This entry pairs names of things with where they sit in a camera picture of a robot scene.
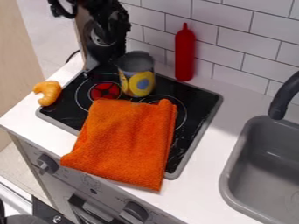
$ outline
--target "tin can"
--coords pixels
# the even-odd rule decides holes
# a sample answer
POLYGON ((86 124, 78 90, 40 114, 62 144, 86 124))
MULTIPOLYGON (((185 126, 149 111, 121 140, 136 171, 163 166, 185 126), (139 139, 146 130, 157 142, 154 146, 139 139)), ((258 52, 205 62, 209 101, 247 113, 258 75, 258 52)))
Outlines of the tin can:
POLYGON ((117 62, 122 92, 131 97, 149 95, 155 87, 154 59, 147 52, 128 52, 117 62))

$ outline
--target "dish towel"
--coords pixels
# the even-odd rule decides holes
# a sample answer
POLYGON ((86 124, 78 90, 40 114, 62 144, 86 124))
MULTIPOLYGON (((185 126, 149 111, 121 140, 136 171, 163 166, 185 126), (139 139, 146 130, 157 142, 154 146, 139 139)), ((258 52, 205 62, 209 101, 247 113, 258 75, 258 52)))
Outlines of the dish towel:
POLYGON ((160 191, 177 106, 99 99, 89 109, 71 153, 61 164, 106 179, 160 191))

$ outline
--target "oven handle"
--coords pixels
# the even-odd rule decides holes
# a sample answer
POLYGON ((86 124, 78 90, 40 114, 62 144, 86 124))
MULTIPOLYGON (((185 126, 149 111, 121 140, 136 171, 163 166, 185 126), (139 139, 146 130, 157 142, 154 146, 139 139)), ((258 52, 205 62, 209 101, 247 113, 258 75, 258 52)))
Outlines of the oven handle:
POLYGON ((86 221, 87 223, 91 224, 125 224, 121 222, 111 215, 101 211, 99 208, 87 204, 85 200, 78 197, 77 195, 73 195, 68 202, 71 205, 73 212, 78 215, 82 220, 86 221))

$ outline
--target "knob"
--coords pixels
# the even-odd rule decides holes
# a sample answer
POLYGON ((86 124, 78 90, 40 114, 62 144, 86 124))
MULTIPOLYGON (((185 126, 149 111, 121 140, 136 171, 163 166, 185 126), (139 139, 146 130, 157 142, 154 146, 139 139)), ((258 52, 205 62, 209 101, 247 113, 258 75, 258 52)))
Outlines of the knob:
POLYGON ((120 216, 131 224, 143 224, 148 218, 148 212, 133 201, 127 203, 120 216))
POLYGON ((55 160, 46 154, 42 154, 38 158, 37 162, 39 166, 39 173, 41 175, 45 174, 45 172, 53 174, 59 169, 59 165, 55 162, 55 160))

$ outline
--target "countertop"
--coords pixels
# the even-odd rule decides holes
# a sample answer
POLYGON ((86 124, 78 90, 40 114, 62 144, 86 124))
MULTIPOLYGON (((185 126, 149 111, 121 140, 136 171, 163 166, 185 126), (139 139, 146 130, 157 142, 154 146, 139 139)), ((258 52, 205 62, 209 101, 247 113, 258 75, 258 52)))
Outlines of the countertop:
MULTIPOLYGON (((65 85, 82 65, 81 56, 77 55, 49 80, 65 85)), ((156 72, 173 77, 173 70, 161 64, 156 64, 156 72)), ((189 83, 221 94, 224 101, 181 176, 165 179, 160 193, 116 185, 186 223, 259 223, 229 207, 220 196, 218 183, 244 124, 254 116, 265 115, 272 97, 199 77, 189 83)), ((36 117, 39 97, 34 93, 27 95, 0 118, 0 125, 60 158, 71 151, 77 137, 36 117)), ((286 119, 299 123, 299 107, 291 104, 286 119)))

